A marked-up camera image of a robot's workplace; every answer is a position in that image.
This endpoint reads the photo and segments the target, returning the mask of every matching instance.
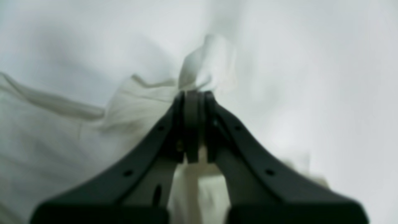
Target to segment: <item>white cloth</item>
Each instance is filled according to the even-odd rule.
[[[0,70],[101,107],[134,71],[151,84],[177,79],[205,34],[225,36],[239,85],[217,100],[273,154],[361,201],[372,223],[397,222],[396,1],[0,4]]]

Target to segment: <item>black plastic part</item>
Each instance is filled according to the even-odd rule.
[[[366,224],[361,205],[294,172],[267,152],[211,92],[179,93],[167,113],[117,164],[38,206],[31,223],[167,224],[172,178],[186,153],[225,176],[228,224]]]

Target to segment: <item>white background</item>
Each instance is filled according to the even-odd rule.
[[[126,77],[177,77],[205,34],[222,34],[239,87],[219,102],[272,153],[309,153],[373,224],[394,224],[397,28],[395,0],[3,0],[0,70],[105,106]]]

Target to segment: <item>mounting hole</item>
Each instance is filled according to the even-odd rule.
[[[131,175],[133,175],[133,171],[132,170],[126,170],[124,173],[123,173],[123,176],[125,176],[125,177],[129,177],[129,176],[131,176]]]
[[[162,186],[160,184],[158,184],[156,186],[156,189],[155,189],[155,192],[154,192],[153,198],[152,198],[152,205],[153,206],[158,206],[159,205],[161,196],[162,196]]]
[[[275,172],[272,169],[266,169],[265,173],[269,176],[275,176]]]

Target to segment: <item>white sheet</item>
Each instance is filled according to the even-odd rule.
[[[8,2],[1,70],[100,107],[134,71],[176,78],[206,33],[224,35],[239,85],[219,102],[269,151],[310,161],[300,169],[360,200],[372,223],[397,222],[395,1]]]

